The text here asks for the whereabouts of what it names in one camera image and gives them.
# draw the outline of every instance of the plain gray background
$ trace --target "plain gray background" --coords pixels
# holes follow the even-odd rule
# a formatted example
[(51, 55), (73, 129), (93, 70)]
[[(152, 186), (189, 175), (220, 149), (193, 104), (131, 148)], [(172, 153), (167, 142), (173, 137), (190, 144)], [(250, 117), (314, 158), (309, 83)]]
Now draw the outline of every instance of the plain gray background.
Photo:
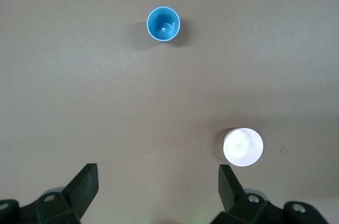
[[(153, 40), (149, 12), (182, 29)], [(21, 205), (98, 163), (83, 224), (208, 224), (227, 128), (232, 166), (282, 207), (339, 223), (339, 0), (0, 0), (0, 198)]]

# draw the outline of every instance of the blue cup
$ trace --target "blue cup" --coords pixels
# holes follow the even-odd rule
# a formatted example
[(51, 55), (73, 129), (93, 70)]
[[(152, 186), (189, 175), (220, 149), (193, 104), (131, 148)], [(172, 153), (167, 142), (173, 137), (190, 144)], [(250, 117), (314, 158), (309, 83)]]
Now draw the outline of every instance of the blue cup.
[(179, 15), (169, 7), (155, 8), (148, 16), (147, 30), (158, 41), (170, 41), (180, 30)]

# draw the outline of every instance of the white circular object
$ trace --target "white circular object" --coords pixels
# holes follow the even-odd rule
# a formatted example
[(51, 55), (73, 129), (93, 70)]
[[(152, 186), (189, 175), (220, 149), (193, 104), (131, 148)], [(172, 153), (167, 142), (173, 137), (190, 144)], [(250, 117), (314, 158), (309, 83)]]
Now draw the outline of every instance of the white circular object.
[(249, 128), (236, 128), (224, 139), (224, 154), (232, 164), (245, 167), (255, 163), (263, 153), (264, 143), (260, 135)]

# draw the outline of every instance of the blue cup bottom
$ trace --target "blue cup bottom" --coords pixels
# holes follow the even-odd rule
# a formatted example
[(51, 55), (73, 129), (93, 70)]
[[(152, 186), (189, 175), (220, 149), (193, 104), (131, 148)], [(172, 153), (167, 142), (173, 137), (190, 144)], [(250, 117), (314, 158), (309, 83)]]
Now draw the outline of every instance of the blue cup bottom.
[(157, 29), (157, 38), (160, 40), (170, 39), (174, 35), (174, 28), (169, 23), (163, 23)]

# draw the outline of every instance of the metal screw head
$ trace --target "metal screw head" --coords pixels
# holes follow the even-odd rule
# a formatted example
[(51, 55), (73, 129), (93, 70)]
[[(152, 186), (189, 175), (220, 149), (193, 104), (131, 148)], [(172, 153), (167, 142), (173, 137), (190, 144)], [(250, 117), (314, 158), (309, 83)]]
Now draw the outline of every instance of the metal screw head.
[(301, 212), (301, 213), (306, 212), (305, 207), (303, 207), (301, 204), (293, 204), (292, 207), (297, 212)]
[(256, 195), (249, 195), (248, 200), (252, 203), (259, 203), (259, 198)]
[(0, 204), (0, 211), (6, 209), (8, 206), (8, 203)]

